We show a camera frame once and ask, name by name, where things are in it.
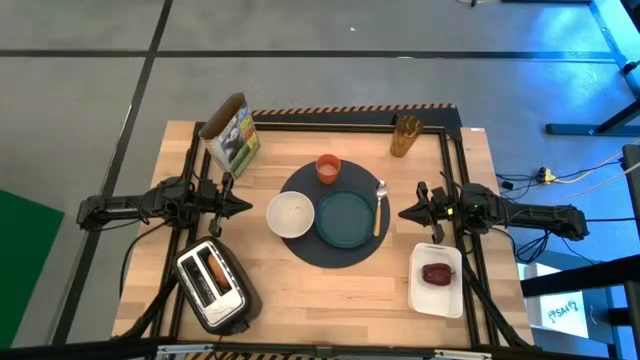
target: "wooden table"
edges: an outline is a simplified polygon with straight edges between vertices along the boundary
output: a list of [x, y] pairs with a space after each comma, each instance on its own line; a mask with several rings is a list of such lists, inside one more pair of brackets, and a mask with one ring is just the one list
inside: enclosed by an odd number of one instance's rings
[[[194, 126], [191, 121], [168, 122], [152, 185], [181, 173]], [[259, 137], [260, 151], [233, 188], [236, 196], [254, 207], [224, 220], [221, 240], [246, 269], [263, 309], [248, 331], [225, 341], [468, 347], [465, 315], [459, 319], [423, 315], [407, 305], [409, 255], [416, 243], [431, 242], [431, 229], [402, 220], [397, 213], [417, 201], [418, 181], [425, 181], [430, 189], [445, 185], [439, 175], [443, 164], [438, 137], [422, 135], [404, 158], [389, 154], [390, 134], [259, 131]], [[471, 181], [498, 193], [484, 130], [463, 128], [462, 137]], [[450, 152], [455, 154], [453, 149], [451, 143]], [[204, 151], [201, 144], [196, 170]], [[285, 180], [325, 152], [356, 162], [389, 184], [391, 223], [382, 245], [366, 260], [343, 269], [305, 263], [289, 251], [265, 221], [267, 205]], [[209, 178], [219, 183], [222, 171], [214, 162], [211, 164]], [[202, 217], [198, 237], [208, 235], [211, 218], [210, 214]], [[140, 231], [159, 222], [141, 226]], [[451, 224], [441, 223], [446, 233], [443, 245], [454, 246]], [[170, 233], [170, 228], [161, 228], [135, 247], [114, 335], [127, 330], [156, 295]], [[492, 297], [507, 321], [532, 344], [511, 243], [503, 234], [492, 232], [482, 237], [482, 244]], [[175, 291], [165, 308], [162, 334], [168, 333], [174, 296]], [[488, 343], [482, 305], [477, 299], [475, 305], [481, 340]], [[180, 340], [218, 340], [203, 330], [188, 305], [183, 311]]]

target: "gray floor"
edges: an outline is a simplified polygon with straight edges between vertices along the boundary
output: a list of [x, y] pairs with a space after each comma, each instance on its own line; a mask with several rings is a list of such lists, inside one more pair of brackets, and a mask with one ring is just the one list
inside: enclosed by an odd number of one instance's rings
[[[616, 0], [598, 1], [615, 15], [619, 4], [611, 3]], [[161, 7], [161, 0], [5, 0], [0, 49], [146, 49]], [[621, 43], [633, 48], [636, 41], [630, 36]], [[471, 10], [454, 0], [176, 1], [161, 48], [608, 51], [584, 5], [495, 2]], [[0, 188], [66, 212], [16, 346], [44, 343], [51, 334], [51, 304], [60, 302], [82, 244], [74, 225], [77, 205], [100, 188], [141, 65], [141, 59], [0, 59]], [[254, 109], [456, 103], [465, 126], [487, 128], [495, 167], [505, 173], [540, 166], [570, 173], [631, 141], [549, 137], [542, 131], [547, 122], [598, 123], [633, 101], [612, 62], [159, 59], [116, 193], [149, 186], [167, 120], [205, 120], [235, 91], [245, 92]], [[618, 173], [609, 167], [575, 185], [532, 188], [523, 201], [548, 203]], [[631, 214], [624, 180], [572, 203], [591, 218]], [[640, 252], [631, 223], [594, 224], [590, 230], [587, 240], [571, 244], [589, 258]], [[109, 336], [118, 271], [134, 233], [125, 229], [101, 238], [71, 341]], [[512, 234], [519, 243], [539, 236], [517, 229]], [[569, 253], [558, 241], [550, 249]]]

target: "green plate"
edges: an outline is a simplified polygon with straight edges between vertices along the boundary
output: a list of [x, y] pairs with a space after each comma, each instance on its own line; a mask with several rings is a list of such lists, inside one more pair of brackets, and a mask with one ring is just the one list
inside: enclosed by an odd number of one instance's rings
[[343, 249], [354, 248], [373, 236], [373, 208], [360, 193], [337, 190], [320, 200], [315, 223], [324, 241]]

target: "round black placemat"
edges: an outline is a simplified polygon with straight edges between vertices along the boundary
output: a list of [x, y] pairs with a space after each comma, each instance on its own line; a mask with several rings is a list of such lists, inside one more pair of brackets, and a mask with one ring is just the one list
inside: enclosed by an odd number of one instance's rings
[[[297, 191], [305, 194], [317, 208], [318, 202], [328, 193], [349, 189], [362, 194], [375, 210], [378, 200], [375, 188], [378, 184], [373, 174], [360, 165], [342, 160], [338, 178], [331, 185], [325, 185], [318, 180], [316, 163], [309, 163], [293, 173], [282, 187], [281, 192]], [[359, 263], [373, 254], [382, 243], [389, 229], [389, 198], [382, 200], [382, 214], [380, 216], [380, 235], [373, 236], [364, 244], [353, 249], [339, 249], [325, 242], [318, 234], [315, 224], [306, 234], [296, 239], [282, 239], [284, 244], [300, 259], [307, 263], [323, 268], [343, 268]]]

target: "black and orange striped tape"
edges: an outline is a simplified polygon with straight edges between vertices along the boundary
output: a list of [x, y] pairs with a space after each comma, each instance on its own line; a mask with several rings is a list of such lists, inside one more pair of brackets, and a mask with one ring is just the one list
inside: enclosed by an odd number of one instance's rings
[[191, 353], [185, 354], [185, 360], [332, 360], [308, 355], [251, 354], [251, 353]]
[[373, 105], [373, 106], [329, 106], [300, 109], [255, 110], [251, 115], [292, 115], [292, 114], [327, 114], [344, 112], [396, 111], [417, 109], [455, 109], [451, 103], [413, 104], [413, 105]]

